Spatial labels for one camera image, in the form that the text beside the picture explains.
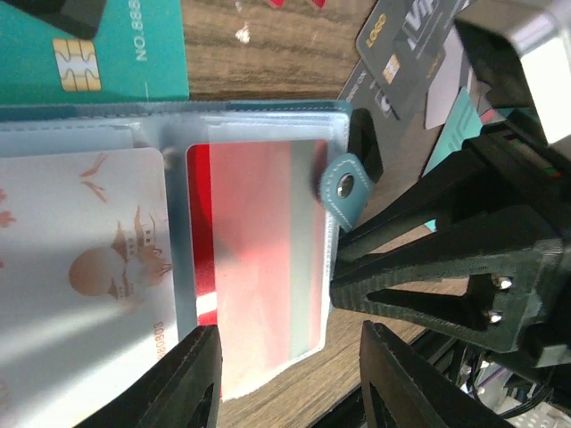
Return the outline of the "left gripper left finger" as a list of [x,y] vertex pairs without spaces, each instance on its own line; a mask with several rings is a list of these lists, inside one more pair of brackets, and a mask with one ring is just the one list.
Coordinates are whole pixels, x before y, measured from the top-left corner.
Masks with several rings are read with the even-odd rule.
[[217,425],[222,351],[215,325],[196,327],[119,397],[81,427]]

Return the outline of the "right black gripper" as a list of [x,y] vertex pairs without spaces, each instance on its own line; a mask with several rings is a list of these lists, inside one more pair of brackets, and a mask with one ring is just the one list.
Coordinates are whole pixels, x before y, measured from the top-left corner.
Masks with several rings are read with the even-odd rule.
[[[341,239],[339,309],[394,318],[570,380],[570,4],[477,1],[456,27],[500,125]],[[433,238],[375,248],[428,221]]]

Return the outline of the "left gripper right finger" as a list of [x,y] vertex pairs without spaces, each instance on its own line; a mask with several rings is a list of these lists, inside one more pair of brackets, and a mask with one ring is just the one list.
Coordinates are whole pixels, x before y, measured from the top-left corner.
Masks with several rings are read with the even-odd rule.
[[381,323],[362,325],[360,383],[369,427],[511,426]]

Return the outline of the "white floral card front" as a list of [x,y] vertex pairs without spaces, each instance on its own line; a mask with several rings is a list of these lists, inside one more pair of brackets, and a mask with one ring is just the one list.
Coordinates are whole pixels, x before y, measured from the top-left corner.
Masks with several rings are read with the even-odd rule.
[[1,161],[1,424],[72,427],[178,342],[153,148]]

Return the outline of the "red card front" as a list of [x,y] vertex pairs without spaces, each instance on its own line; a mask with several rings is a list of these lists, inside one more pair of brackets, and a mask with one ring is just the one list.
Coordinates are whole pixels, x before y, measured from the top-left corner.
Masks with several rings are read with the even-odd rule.
[[219,328],[221,398],[258,390],[325,344],[322,139],[186,151],[197,320]]

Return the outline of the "blue leather card holder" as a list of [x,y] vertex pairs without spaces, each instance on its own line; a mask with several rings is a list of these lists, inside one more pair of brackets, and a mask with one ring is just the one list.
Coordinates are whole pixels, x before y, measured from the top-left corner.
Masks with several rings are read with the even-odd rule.
[[153,148],[161,154],[178,330],[175,348],[196,327],[207,326],[197,320],[186,171],[188,148],[196,144],[233,142],[326,141],[327,164],[319,175],[316,190],[327,214],[329,263],[324,292],[328,312],[328,286],[335,260],[337,229],[352,224],[355,211],[350,202],[342,209],[337,208],[339,178],[345,170],[350,170],[355,173],[358,186],[368,184],[359,160],[347,152],[351,123],[352,107],[341,101],[4,107],[1,110],[1,161],[14,157],[144,148]]

